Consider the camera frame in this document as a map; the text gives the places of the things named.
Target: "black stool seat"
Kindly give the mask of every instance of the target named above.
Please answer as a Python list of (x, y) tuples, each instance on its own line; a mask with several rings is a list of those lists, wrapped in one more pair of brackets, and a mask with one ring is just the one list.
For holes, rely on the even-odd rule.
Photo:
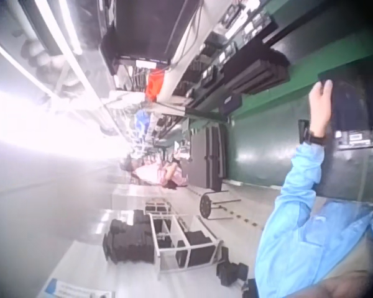
[(211, 214), (211, 199), (207, 194), (203, 194), (199, 204), (200, 215), (207, 219)]

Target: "person in pink shirt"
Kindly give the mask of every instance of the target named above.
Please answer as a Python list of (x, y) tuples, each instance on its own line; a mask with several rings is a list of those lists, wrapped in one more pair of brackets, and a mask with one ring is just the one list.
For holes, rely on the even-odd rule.
[(152, 163), (145, 160), (145, 165), (138, 166), (136, 161), (128, 156), (120, 163), (124, 171), (136, 175), (140, 180), (151, 185), (161, 185), (165, 188), (176, 189), (180, 186), (187, 186), (188, 178), (182, 176), (180, 167), (180, 154), (174, 154), (172, 162), (163, 162), (157, 158)]

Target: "red object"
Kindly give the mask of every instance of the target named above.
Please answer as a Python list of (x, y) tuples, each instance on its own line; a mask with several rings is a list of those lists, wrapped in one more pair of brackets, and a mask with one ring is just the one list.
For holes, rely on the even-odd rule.
[(162, 89), (164, 81), (164, 70), (152, 70), (149, 73), (145, 95), (151, 102), (156, 102), (156, 97)]

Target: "stool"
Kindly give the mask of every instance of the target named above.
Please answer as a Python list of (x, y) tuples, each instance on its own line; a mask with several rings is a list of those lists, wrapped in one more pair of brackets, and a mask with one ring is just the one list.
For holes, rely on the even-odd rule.
[(211, 193), (217, 193), (217, 192), (206, 192), (200, 198), (200, 204), (199, 204), (200, 215), (204, 219), (207, 219), (207, 220), (233, 219), (233, 217), (218, 217), (218, 218), (215, 218), (215, 219), (209, 219), (209, 217), (210, 217), (211, 211), (213, 209), (222, 209), (221, 206), (216, 207), (215, 205), (227, 204), (227, 203), (232, 203), (232, 202), (240, 202), (241, 200), (238, 199), (238, 200), (230, 200), (230, 201), (213, 202), (208, 196), (208, 194), (211, 194)]

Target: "white cart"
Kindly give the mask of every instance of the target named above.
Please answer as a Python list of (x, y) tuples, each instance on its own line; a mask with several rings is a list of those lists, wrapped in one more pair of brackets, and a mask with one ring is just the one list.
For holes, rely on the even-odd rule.
[[(211, 266), (218, 262), (218, 248), (222, 241), (210, 231), (199, 215), (149, 214), (149, 216), (154, 235), (155, 266), (157, 267), (158, 278), (160, 278), (161, 273), (197, 269)], [(155, 219), (163, 220), (161, 231), (155, 230)], [(210, 242), (198, 245), (191, 244), (187, 239), (186, 233), (197, 231), (201, 231), (206, 240), (210, 239)], [(170, 237), (172, 247), (160, 248), (159, 237)], [(177, 247), (180, 242), (183, 242), (184, 246)], [(193, 258), (196, 260), (198, 254), (200, 254), (199, 257), (202, 257), (199, 260), (200, 262), (198, 262), (200, 264), (194, 265), (193, 263), (196, 262), (192, 262)]]

